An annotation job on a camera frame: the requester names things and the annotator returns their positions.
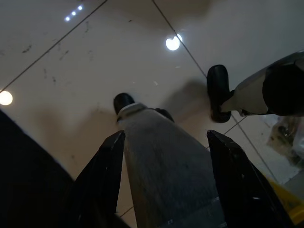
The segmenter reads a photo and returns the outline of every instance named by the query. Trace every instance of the black fabric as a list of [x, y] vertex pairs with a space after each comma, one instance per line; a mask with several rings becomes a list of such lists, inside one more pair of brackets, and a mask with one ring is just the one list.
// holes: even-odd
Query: black fabric
[[0, 226], [58, 227], [73, 180], [2, 111], [0, 126]]
[[304, 72], [295, 64], [271, 68], [263, 82], [263, 99], [277, 115], [304, 115]]

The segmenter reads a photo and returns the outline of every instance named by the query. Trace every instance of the black boot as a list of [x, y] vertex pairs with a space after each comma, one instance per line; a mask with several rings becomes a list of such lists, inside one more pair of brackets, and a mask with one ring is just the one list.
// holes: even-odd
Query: black boot
[[117, 95], [113, 101], [116, 115], [119, 113], [119, 111], [122, 108], [126, 107], [127, 105], [133, 104], [133, 103], [135, 103], [134, 99], [127, 93], [122, 93], [122, 94]]
[[231, 97], [228, 72], [223, 65], [211, 67], [207, 75], [207, 89], [211, 106], [211, 119], [217, 123], [227, 122], [231, 112], [223, 113], [220, 106]]

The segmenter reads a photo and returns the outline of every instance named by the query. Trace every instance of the yellow object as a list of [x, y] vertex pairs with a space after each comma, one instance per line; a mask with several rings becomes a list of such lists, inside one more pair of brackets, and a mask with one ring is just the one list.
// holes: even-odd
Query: yellow object
[[280, 185], [268, 180], [274, 189], [276, 195], [281, 200], [284, 209], [287, 211], [290, 219], [295, 225], [304, 221], [304, 202], [294, 194], [288, 192]]

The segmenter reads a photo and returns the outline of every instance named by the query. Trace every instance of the led light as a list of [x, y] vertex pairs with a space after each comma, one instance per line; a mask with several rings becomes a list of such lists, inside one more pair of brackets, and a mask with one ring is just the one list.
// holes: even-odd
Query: led light
[[166, 46], [169, 50], [175, 51], [180, 47], [180, 45], [181, 45], [180, 41], [182, 41], [182, 37], [180, 34], [177, 34], [177, 36], [174, 36], [173, 39], [168, 38], [166, 40]]
[[13, 102], [13, 96], [8, 91], [3, 91], [0, 93], [0, 104], [10, 105]]

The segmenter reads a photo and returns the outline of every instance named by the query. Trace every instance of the gray pants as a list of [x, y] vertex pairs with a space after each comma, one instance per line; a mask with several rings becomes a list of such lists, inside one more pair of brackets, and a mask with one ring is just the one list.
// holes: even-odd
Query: gray pants
[[210, 152], [142, 104], [118, 116], [138, 228], [225, 227]]

